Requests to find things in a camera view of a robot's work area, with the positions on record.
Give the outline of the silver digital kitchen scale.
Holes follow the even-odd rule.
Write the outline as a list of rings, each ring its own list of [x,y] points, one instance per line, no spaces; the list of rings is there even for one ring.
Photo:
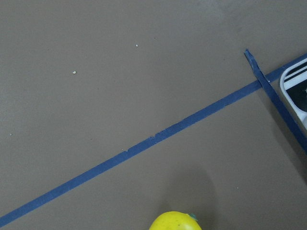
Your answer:
[[[282,73],[280,90],[294,120],[307,133],[307,60],[303,59]]]

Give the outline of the yellow mango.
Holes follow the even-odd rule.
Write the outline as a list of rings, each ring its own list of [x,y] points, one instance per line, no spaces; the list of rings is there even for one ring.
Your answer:
[[[149,230],[202,230],[194,214],[168,211],[159,215]]]

